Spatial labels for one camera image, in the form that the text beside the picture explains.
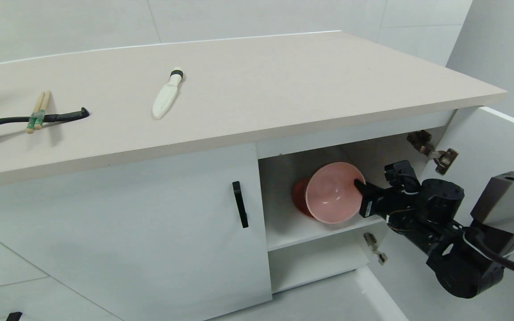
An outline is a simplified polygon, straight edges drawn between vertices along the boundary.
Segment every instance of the chopsticks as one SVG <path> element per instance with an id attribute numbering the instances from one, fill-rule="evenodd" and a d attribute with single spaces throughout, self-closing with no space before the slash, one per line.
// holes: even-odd
<path id="1" fill-rule="evenodd" d="M 33 134 L 35 130 L 39 130 L 43 128 L 43 121 L 45 121 L 45 112 L 47 112 L 47 107 L 49 107 L 49 99 L 51 98 L 51 91 L 43 91 L 39 94 L 39 98 L 37 98 L 37 102 L 35 102 L 35 107 L 33 107 L 33 113 L 31 117 L 29 117 L 29 122 L 27 123 L 27 128 L 25 132 L 27 134 Z"/>

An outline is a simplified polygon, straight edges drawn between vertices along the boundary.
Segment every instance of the door hinge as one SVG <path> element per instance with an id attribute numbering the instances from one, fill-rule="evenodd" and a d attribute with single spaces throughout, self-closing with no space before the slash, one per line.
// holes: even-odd
<path id="1" fill-rule="evenodd" d="M 372 234 L 370 232 L 366 232 L 366 233 L 364 233 L 364 238 L 365 238 L 366 244 L 368 245 L 368 247 L 370 248 L 372 253 L 377 256 L 378 263 L 380 265 L 384 265 L 384 263 L 386 263 L 386 261 L 388 260 L 388 256 L 386 255 L 386 253 L 378 251 L 378 240 L 376 239 L 374 234 Z"/>
<path id="2" fill-rule="evenodd" d="M 448 148 L 447 151 L 436 151 L 434 146 L 430 144 L 431 139 L 431 134 L 425 130 L 408 133 L 408 142 L 412 144 L 418 152 L 433 159 L 437 165 L 436 172 L 444 175 L 459 153 L 452 148 Z"/>

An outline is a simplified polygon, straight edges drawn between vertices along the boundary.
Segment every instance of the countertop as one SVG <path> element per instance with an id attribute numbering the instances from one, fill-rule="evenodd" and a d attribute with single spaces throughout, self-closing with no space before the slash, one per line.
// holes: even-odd
<path id="1" fill-rule="evenodd" d="M 161 120 L 151 107 L 185 73 Z M 0 126 L 0 185 L 360 123 L 480 106 L 502 89 L 343 32 L 145 45 L 0 64 L 0 118 L 91 116 Z"/>

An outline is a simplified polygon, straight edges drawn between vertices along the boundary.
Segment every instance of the countertop edge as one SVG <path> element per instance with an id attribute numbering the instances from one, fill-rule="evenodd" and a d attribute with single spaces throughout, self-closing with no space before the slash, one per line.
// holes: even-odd
<path id="1" fill-rule="evenodd" d="M 416 115 L 428 114 L 443 110 L 456 110 L 472 106 L 485 106 L 503 100 L 506 91 L 496 94 L 488 94 L 479 97 L 451 100 L 449 102 L 437 102 L 423 106 L 411 106 L 369 114 L 354 115 L 343 118 L 325 119 L 318 122 L 294 124 L 281 128 L 266 128 L 255 132 L 243 132 L 230 136 L 218 136 L 179 144 L 143 148 L 113 154 L 97 155 L 82 159 L 66 160 L 64 162 L 27 167 L 12 171 L 0 172 L 0 185 L 28 181 L 43 177 L 51 177 L 74 173 L 78 171 L 99 169 L 102 167 L 122 165 L 126 163 L 148 161 L 164 156 L 186 154 L 189 152 L 201 152 L 215 148 L 224 148 L 237 144 L 255 143 L 260 140 L 273 140 L 284 136 L 307 134 L 357 124 L 382 122 L 390 119 L 406 118 Z"/>

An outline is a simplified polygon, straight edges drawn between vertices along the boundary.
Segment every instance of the white knife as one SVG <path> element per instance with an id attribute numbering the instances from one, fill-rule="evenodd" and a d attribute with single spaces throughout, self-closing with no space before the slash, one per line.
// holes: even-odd
<path id="1" fill-rule="evenodd" d="M 170 73 L 170 81 L 162 87 L 156 100 L 153 102 L 152 114 L 154 118 L 162 118 L 170 109 L 178 93 L 178 85 L 183 77 L 184 73 L 179 67 L 175 67 Z"/>

